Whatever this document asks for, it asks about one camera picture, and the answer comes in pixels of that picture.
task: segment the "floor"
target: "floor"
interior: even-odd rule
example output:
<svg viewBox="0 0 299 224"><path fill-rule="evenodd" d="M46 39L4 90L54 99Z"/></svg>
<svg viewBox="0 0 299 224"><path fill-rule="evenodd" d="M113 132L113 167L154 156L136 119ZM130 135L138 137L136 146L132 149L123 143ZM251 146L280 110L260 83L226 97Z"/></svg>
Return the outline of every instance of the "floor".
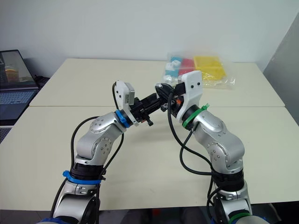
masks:
<svg viewBox="0 0 299 224"><path fill-rule="evenodd" d="M279 221L275 210L271 204L255 204L252 206L254 215L266 217L270 224ZM207 223L209 223L206 208L200 208ZM103 211L100 214L101 224L120 224L128 210ZM0 210L0 224L36 224L44 218L49 217L49 211L19 211ZM160 214L153 218L154 224L180 224L178 218L178 208L160 209Z"/></svg>

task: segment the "yellow block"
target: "yellow block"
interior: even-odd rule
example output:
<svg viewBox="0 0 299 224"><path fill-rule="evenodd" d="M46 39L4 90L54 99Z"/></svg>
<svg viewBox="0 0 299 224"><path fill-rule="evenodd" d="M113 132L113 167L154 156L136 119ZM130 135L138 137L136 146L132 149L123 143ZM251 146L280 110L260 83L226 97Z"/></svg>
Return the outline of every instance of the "yellow block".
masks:
<svg viewBox="0 0 299 224"><path fill-rule="evenodd" d="M202 72L203 80L220 80L226 76L218 57L195 56L193 59L195 69Z"/></svg>

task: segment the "green cable tie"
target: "green cable tie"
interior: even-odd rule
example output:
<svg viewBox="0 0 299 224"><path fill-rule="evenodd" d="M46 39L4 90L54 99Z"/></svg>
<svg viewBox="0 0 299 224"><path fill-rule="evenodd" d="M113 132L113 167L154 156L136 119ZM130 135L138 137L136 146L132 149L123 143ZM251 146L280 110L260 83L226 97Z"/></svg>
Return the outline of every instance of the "green cable tie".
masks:
<svg viewBox="0 0 299 224"><path fill-rule="evenodd" d="M235 221L237 218L242 218L245 216L250 216L250 213L247 213L247 212L238 213L229 219L228 224L232 224L232 222Z"/></svg>
<svg viewBox="0 0 299 224"><path fill-rule="evenodd" d="M189 122L195 118L200 112L206 110L210 105L206 104L204 106L202 106L201 108L197 109L196 111L194 111L184 122L183 122L183 127L186 128L186 126L189 124Z"/></svg>

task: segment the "plastic bag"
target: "plastic bag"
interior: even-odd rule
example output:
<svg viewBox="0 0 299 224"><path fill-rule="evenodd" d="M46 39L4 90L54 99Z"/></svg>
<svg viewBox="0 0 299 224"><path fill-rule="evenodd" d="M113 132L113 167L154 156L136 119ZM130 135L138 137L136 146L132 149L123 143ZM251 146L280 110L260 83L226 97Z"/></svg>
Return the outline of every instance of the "plastic bag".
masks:
<svg viewBox="0 0 299 224"><path fill-rule="evenodd" d="M162 82L174 86L179 83L183 74L200 70L203 87L232 89L235 84L235 77L231 76L229 72L229 63L217 56L207 54L169 54Z"/></svg>

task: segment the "laptop screen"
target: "laptop screen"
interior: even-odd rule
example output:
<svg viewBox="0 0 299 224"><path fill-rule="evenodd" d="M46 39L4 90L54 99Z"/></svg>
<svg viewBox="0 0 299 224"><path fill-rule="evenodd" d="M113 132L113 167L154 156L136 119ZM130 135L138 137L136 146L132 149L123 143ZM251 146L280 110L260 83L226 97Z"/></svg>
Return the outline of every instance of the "laptop screen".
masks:
<svg viewBox="0 0 299 224"><path fill-rule="evenodd" d="M0 51L0 88L37 87L18 50Z"/></svg>

